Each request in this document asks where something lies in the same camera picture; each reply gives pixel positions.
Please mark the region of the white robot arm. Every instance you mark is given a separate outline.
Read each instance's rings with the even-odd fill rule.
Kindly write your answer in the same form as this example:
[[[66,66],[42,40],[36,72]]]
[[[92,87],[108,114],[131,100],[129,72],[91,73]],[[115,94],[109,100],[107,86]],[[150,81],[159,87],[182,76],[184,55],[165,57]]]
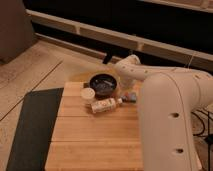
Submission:
[[[191,112],[213,103],[213,75],[147,66],[130,55],[115,64],[121,87],[142,83],[137,98],[144,171],[199,171]]]

